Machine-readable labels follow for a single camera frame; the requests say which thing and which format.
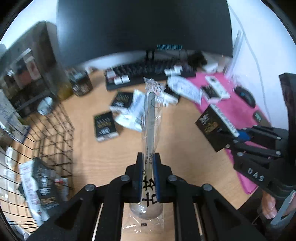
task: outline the computer mouse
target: computer mouse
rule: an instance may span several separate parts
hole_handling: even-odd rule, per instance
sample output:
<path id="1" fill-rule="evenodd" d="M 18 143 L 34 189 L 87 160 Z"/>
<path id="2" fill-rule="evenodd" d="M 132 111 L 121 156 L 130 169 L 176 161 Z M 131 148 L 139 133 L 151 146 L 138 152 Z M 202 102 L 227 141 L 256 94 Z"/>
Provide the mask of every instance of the computer mouse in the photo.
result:
<path id="1" fill-rule="evenodd" d="M 253 95 L 245 88 L 238 86 L 235 88 L 234 92 L 242 98 L 243 101 L 245 101 L 250 107 L 255 108 L 256 101 L 253 97 Z"/>

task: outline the black wire grid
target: black wire grid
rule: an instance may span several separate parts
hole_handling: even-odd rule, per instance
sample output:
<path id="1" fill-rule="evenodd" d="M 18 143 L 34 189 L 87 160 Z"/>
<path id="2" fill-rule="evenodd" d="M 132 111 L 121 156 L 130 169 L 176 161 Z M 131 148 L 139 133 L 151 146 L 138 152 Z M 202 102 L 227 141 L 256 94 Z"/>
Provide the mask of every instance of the black wire grid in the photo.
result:
<path id="1" fill-rule="evenodd" d="M 68 178 L 70 199 L 73 195 L 73 132 L 74 127 L 66 114 L 61 103 L 54 106 L 52 112 L 48 115 L 41 115 L 34 112 L 25 118 L 30 126 L 27 135 L 22 143 L 13 141 L 11 147 L 18 152 L 17 164 L 13 172 L 15 179 L 12 181 L 6 176 L 0 175 L 6 185 L 0 187 L 2 195 L 0 195 L 0 204 L 10 225 L 21 226 L 29 233 L 34 232 L 38 225 L 32 218 L 29 207 L 18 191 L 21 184 L 19 164 L 25 163 L 34 157 L 41 158 L 61 177 Z M 0 158 L 5 158 L 5 150 L 0 149 Z"/>

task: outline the pink mouse pad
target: pink mouse pad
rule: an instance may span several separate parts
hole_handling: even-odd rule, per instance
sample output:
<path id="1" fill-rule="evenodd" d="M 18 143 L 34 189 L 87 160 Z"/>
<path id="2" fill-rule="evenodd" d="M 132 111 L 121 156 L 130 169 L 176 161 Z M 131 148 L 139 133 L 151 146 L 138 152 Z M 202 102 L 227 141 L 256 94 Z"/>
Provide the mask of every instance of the pink mouse pad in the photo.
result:
<path id="1" fill-rule="evenodd" d="M 222 73 L 207 74 L 207 73 L 197 73 L 195 78 L 188 78 L 190 82 L 196 85 L 198 88 L 201 86 L 209 85 L 205 79 L 205 76 L 215 76 L 223 87 L 231 95 L 229 99 L 222 100 L 216 105 L 220 108 L 223 114 L 233 123 L 237 129 L 242 129 L 244 127 L 252 127 L 257 123 L 253 119 L 253 113 L 256 110 L 260 110 L 258 106 L 255 108 L 250 107 L 245 101 L 243 101 L 237 94 L 233 92 L 234 83 L 227 80 Z M 196 104 L 197 109 L 202 113 L 208 107 L 208 103 L 205 98 L 202 97 L 201 104 Z M 230 150 L 225 150 L 229 156 L 230 161 L 233 163 L 233 156 Z M 242 184 L 242 187 L 247 194 L 251 194 L 257 188 L 257 185 L 252 181 L 244 177 L 242 174 L 237 173 L 238 178 Z"/>

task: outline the human hand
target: human hand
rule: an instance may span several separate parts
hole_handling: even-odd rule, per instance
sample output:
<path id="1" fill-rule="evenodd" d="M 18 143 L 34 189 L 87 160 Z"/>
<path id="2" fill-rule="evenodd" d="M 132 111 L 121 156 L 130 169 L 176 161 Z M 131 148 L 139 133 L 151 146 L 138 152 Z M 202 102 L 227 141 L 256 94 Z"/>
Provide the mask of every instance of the human hand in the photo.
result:
<path id="1" fill-rule="evenodd" d="M 276 200 L 267 192 L 263 191 L 261 200 L 262 213 L 267 219 L 274 218 L 277 214 Z"/>

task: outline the white packet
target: white packet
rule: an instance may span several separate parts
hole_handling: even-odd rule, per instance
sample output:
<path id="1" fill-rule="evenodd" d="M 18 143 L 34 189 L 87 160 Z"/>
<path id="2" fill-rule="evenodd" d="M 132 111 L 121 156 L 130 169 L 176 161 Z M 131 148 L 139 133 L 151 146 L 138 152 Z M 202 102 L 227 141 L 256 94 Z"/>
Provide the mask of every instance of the white packet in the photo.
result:
<path id="1" fill-rule="evenodd" d="M 192 84 L 189 80 L 181 76 L 172 76 L 168 78 L 168 86 L 176 94 L 200 104 L 202 100 L 201 90 Z"/>
<path id="2" fill-rule="evenodd" d="M 41 226 L 43 222 L 49 219 L 47 212 L 41 207 L 40 199 L 37 195 L 38 184 L 32 177 L 34 161 L 27 161 L 24 164 L 19 165 L 21 174 L 22 187 L 24 189 L 25 196 L 29 209 L 32 213 L 32 217 L 36 220 L 38 226 Z"/>
<path id="3" fill-rule="evenodd" d="M 142 116 L 144 112 L 144 99 L 145 94 L 139 90 L 133 92 L 133 102 L 128 108 L 127 114 L 118 115 L 115 122 L 119 125 L 141 132 Z"/>

